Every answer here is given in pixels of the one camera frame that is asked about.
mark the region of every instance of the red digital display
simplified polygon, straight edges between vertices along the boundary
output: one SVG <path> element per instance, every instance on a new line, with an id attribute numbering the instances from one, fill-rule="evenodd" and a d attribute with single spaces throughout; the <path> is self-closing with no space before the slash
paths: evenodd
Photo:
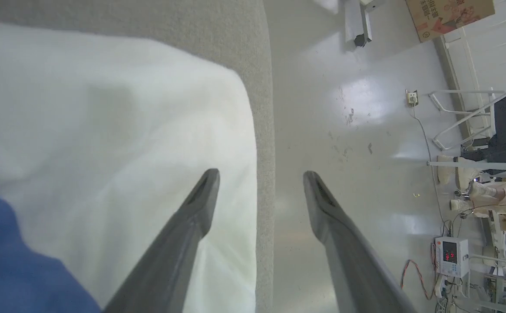
<path id="1" fill-rule="evenodd" d="M 457 263 L 457 244 L 454 242 L 444 242 L 444 261 Z"/>

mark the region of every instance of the blue cloth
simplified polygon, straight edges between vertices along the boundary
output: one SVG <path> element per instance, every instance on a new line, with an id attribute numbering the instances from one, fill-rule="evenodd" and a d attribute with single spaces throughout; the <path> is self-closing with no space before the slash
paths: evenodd
<path id="1" fill-rule="evenodd" d="M 0 199 L 0 313 L 99 313 L 60 260 L 29 249 L 11 206 Z"/>

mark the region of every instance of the shiny floor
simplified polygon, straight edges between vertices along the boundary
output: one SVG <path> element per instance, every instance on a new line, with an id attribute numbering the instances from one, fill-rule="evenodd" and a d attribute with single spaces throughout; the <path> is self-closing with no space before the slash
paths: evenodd
<path id="1" fill-rule="evenodd" d="M 344 39 L 337 1 L 265 0 L 265 8 L 276 127 L 274 312 L 334 313 L 336 297 L 347 296 L 334 293 L 324 248 L 310 228 L 306 170 L 320 174 L 398 283 L 411 258 L 432 289 L 430 243 L 442 222 L 425 138 L 405 90 L 420 93 L 416 114 L 429 137 L 454 123 L 425 96 L 446 88 L 433 43 L 418 42 L 404 0 L 388 0 L 372 12 L 374 42 L 358 49 Z M 446 139 L 459 137 L 456 130 Z M 430 145 L 436 158 L 439 151 Z M 447 205 L 454 189 L 439 187 L 445 219 L 454 216 Z M 461 229 L 477 252 L 479 225 L 467 219 Z M 414 268 L 404 291 L 419 312 L 434 310 L 436 301 L 425 299 Z"/>

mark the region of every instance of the electrical outlet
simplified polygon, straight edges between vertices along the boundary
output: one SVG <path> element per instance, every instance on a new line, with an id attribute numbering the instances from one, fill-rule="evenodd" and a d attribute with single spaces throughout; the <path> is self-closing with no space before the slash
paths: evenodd
<path id="1" fill-rule="evenodd" d="M 413 91 L 411 93 L 406 90 L 405 96 L 407 97 L 407 105 L 408 106 L 414 107 L 415 105 L 419 104 L 419 95 L 417 93 L 417 90 Z"/>

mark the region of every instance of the white bed sheet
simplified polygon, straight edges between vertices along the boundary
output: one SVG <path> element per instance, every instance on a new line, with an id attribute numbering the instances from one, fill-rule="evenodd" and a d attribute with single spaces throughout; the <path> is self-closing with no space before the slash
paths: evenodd
<path id="1" fill-rule="evenodd" d="M 0 197 L 101 307 L 218 168 L 184 311 L 253 312 L 256 155 L 233 71 L 151 40 L 0 24 Z"/>

